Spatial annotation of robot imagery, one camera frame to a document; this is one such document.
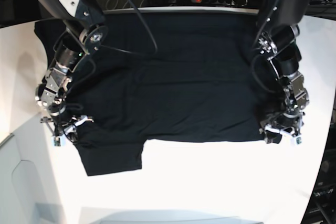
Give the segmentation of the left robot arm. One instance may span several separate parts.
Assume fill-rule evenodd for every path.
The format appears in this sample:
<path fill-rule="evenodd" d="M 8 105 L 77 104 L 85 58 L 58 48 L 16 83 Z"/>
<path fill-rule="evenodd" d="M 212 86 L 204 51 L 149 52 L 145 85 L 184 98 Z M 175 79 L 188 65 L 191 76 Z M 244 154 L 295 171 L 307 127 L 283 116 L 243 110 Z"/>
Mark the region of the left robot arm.
<path fill-rule="evenodd" d="M 304 109 L 309 95 L 304 76 L 299 72 L 301 54 L 296 39 L 300 35 L 299 22 L 310 0 L 263 0 L 258 13 L 258 32 L 254 43 L 260 47 L 257 57 L 264 57 L 271 65 L 279 89 L 280 103 L 266 113 L 260 122 L 265 142 L 279 143 L 287 136 L 301 143 Z"/>

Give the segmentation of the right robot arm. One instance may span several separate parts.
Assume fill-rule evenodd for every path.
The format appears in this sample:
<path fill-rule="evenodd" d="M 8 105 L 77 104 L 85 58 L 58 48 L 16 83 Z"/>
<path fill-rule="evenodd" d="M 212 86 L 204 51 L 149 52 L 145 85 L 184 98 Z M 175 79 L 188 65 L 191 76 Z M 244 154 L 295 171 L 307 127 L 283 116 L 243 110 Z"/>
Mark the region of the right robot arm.
<path fill-rule="evenodd" d="M 49 125 L 55 146 L 65 140 L 77 140 L 77 127 L 92 122 L 87 115 L 71 115 L 66 98 L 74 87 L 73 73 L 102 45 L 108 28 L 96 0 L 38 0 L 66 29 L 54 44 L 54 58 L 45 73 L 45 81 L 36 88 L 35 100 L 48 113 L 41 122 Z"/>

